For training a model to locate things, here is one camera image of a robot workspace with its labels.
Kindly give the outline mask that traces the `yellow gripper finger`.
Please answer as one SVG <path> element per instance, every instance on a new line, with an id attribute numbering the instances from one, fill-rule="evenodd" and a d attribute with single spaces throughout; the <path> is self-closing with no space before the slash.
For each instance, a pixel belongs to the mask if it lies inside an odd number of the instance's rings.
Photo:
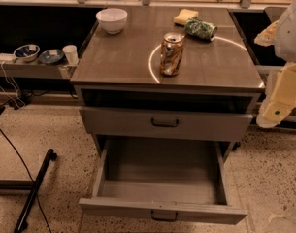
<path id="1" fill-rule="evenodd" d="M 296 63 L 287 62 L 268 75 L 265 95 L 256 123 L 262 128 L 272 128 L 296 108 Z"/>
<path id="2" fill-rule="evenodd" d="M 271 23 L 266 29 L 264 29 L 255 37 L 254 43 L 264 47 L 272 45 L 274 43 L 278 24 L 279 22 L 277 20 Z"/>

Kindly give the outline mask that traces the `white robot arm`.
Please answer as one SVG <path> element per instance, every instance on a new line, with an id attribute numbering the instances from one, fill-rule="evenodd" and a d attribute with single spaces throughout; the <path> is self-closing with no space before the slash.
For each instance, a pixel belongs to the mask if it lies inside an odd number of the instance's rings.
<path id="1" fill-rule="evenodd" d="M 269 74 L 266 98 L 256 119 L 260 127 L 272 128 L 296 108 L 296 0 L 277 21 L 256 36 L 254 43 L 264 47 L 273 45 L 275 55 L 286 61 L 279 71 Z"/>

